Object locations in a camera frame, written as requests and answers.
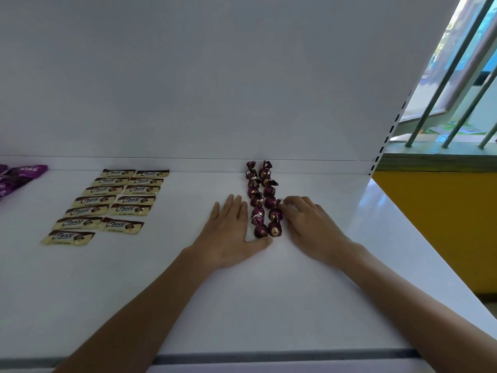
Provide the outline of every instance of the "white backdrop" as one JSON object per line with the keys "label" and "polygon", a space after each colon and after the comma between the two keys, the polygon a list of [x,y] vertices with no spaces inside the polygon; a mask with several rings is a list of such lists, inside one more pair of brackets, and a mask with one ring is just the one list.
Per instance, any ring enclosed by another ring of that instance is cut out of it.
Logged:
{"label": "white backdrop", "polygon": [[0,155],[371,161],[458,0],[0,0]]}

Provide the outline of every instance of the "forearm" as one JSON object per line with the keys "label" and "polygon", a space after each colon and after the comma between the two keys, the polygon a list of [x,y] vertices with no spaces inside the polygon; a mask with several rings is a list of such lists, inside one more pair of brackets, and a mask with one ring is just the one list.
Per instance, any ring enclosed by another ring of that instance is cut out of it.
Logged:
{"label": "forearm", "polygon": [[212,269],[185,249],[150,286],[109,319],[56,373],[145,372]]}
{"label": "forearm", "polygon": [[404,280],[361,246],[349,276],[438,373],[497,371],[497,341]]}

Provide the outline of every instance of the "person's left hand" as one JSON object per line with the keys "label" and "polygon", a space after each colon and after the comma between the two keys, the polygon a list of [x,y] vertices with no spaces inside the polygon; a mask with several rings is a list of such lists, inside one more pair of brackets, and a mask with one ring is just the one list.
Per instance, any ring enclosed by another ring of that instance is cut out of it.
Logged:
{"label": "person's left hand", "polygon": [[269,237],[245,241],[249,215],[247,202],[242,202],[241,196],[234,198],[230,194],[223,207],[219,208],[216,202],[202,232],[189,247],[212,269],[241,263],[272,243]]}

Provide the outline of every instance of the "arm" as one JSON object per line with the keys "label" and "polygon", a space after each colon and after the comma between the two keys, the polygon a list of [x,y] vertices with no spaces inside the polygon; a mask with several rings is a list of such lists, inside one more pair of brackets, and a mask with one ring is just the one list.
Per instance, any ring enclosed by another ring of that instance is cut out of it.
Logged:
{"label": "arm", "polygon": [[497,340],[352,242],[320,205],[289,196],[280,207],[295,244],[349,276],[438,373],[497,371]]}
{"label": "arm", "polygon": [[231,267],[271,244],[245,241],[247,203],[228,197],[192,246],[143,292],[119,310],[54,373],[145,372],[191,296],[218,268]]}

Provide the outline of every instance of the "white board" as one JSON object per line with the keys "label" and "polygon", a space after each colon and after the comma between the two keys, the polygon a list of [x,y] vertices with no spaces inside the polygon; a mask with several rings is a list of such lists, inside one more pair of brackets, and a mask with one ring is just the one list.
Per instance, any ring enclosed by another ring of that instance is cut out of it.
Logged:
{"label": "white board", "polygon": [[371,161],[459,0],[0,0],[0,155]]}
{"label": "white board", "polygon": [[[214,201],[246,191],[241,174],[171,173],[150,215],[136,218],[140,234],[40,245],[98,174],[49,171],[2,200],[0,360],[69,355],[194,241]],[[278,196],[309,195],[385,264],[497,337],[497,320],[367,175],[273,177]],[[270,248],[209,277],[160,354],[410,348],[348,279],[288,237],[284,226]]]}

